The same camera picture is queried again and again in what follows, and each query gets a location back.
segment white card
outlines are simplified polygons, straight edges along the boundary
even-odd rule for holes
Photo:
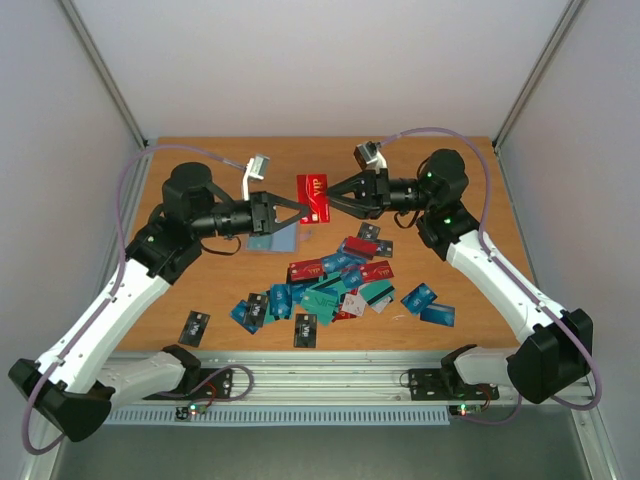
[[[367,306],[367,302],[360,295],[351,295],[347,293],[344,296],[344,302],[342,302],[342,311],[351,313],[361,317],[364,315],[364,309]]]
[[[375,312],[382,313],[382,310],[387,308],[387,305],[389,305],[390,303],[391,303],[391,295],[380,300],[378,303],[373,305],[371,309]]]

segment black mounting plate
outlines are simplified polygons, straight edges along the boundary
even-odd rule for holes
[[[409,391],[411,400],[485,400],[486,394],[477,388],[476,385],[464,385],[457,388],[458,395],[452,396],[447,390],[440,376],[439,368],[413,368],[407,372]],[[488,393],[491,400],[500,398],[497,387],[488,384],[481,384]]]
[[[200,369],[200,373],[198,375],[198,382],[196,383],[196,385],[200,382],[202,382],[205,378],[207,378],[209,375],[211,375],[212,373],[218,371],[219,368],[202,368]],[[232,370],[228,370],[225,373],[222,373],[220,375],[218,375],[217,377],[213,377],[213,379],[210,382],[216,389],[216,398],[221,398],[221,399],[227,399],[229,398],[229,394],[231,393],[231,387],[233,386],[233,371]],[[162,395],[149,395],[148,397],[145,397],[145,400],[203,400],[203,399],[208,399],[209,397],[209,390],[211,390],[207,385],[203,385],[201,388],[199,388],[198,390],[196,390],[195,392],[193,392],[190,395],[186,395],[182,398],[170,398],[170,397],[163,397]]]

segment wall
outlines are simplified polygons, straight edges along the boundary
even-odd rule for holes
[[[76,0],[145,135],[494,136],[566,0]]]
[[[601,411],[638,478],[640,3],[591,0],[503,148],[543,288],[595,323]]]
[[[0,476],[16,478],[25,402],[6,372],[90,303],[135,146],[52,0],[0,2]]]

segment black card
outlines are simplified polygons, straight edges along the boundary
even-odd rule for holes
[[[267,314],[269,296],[261,293],[250,293],[247,300],[247,312],[244,314],[244,325],[262,327]]]
[[[298,313],[293,346],[296,348],[316,348],[317,331],[318,317],[310,313]]]
[[[211,315],[206,313],[192,311],[187,317],[187,323],[184,324],[178,343],[199,347],[202,335],[204,335],[204,329],[207,328],[210,318]]]
[[[378,245],[378,249],[376,250],[376,257],[393,257],[392,240],[374,240],[373,242]]]
[[[358,238],[363,240],[375,240],[378,238],[380,234],[380,227],[376,227],[375,225],[371,225],[367,222],[362,222],[360,225],[360,230],[358,230]]]

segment slotted metal strip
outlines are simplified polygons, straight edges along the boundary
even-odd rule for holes
[[[109,415],[109,425],[267,427],[296,425],[449,425],[444,406],[215,406],[181,420],[174,406],[134,405]]]

